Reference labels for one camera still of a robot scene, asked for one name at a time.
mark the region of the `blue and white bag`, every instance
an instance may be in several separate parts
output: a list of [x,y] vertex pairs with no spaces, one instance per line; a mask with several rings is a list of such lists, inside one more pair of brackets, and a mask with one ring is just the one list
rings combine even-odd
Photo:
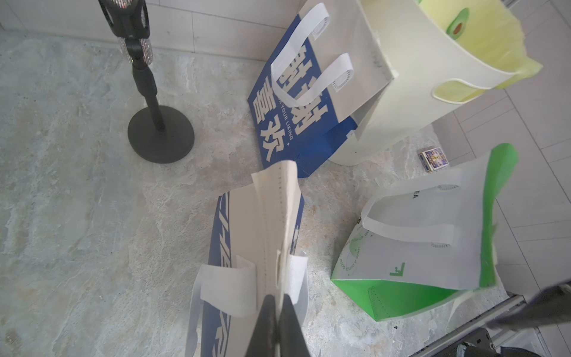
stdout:
[[300,325],[305,319],[307,257],[293,255],[304,204],[296,165],[281,161],[252,178],[218,198],[208,265],[192,287],[186,357],[198,344],[201,300],[202,357],[244,357],[268,294],[279,308],[288,294]]
[[391,79],[358,0],[308,0],[248,98],[264,168],[289,159],[311,175]]

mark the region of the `avocado print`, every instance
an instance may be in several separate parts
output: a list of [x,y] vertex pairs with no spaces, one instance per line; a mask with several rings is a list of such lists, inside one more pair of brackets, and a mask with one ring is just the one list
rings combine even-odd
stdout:
[[470,10],[467,7],[465,7],[458,13],[458,16],[454,19],[454,21],[452,21],[450,26],[448,26],[448,28],[446,29],[446,33],[453,40],[457,40],[458,37],[460,37],[462,33],[464,33],[469,16],[470,16]]

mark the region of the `green and white bag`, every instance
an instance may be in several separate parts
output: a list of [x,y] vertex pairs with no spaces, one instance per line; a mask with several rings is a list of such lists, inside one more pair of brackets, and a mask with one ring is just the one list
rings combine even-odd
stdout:
[[517,163],[511,144],[371,198],[331,280],[375,321],[418,314],[496,284],[492,207]]

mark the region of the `green logo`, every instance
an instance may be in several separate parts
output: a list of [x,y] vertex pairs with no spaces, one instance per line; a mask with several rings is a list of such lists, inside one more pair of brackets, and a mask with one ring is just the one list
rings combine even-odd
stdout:
[[343,270],[354,272],[354,269],[357,266],[357,260],[359,259],[359,255],[361,253],[361,244],[363,244],[363,240],[367,236],[369,236],[369,231],[361,233],[355,238],[347,241],[345,247],[349,245],[348,252],[345,253],[345,256],[339,256],[339,263],[341,264],[341,268],[343,268]]
[[395,272],[389,273],[390,276],[402,276],[403,274],[404,274],[404,262],[400,265],[400,270],[399,267],[395,267]]

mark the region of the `microphone stand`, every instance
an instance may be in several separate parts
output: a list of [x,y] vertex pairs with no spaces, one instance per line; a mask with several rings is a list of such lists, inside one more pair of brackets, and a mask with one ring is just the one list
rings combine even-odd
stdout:
[[143,159],[171,163],[184,158],[194,145],[194,129],[180,111],[159,105],[148,43],[150,28],[144,0],[99,0],[111,31],[124,40],[123,50],[132,62],[133,78],[147,107],[129,122],[127,137]]
[[171,163],[185,157],[194,145],[192,125],[180,111],[160,106],[151,69],[144,61],[143,48],[136,39],[126,39],[127,52],[133,60],[133,78],[147,107],[138,111],[127,129],[131,147],[143,159]]

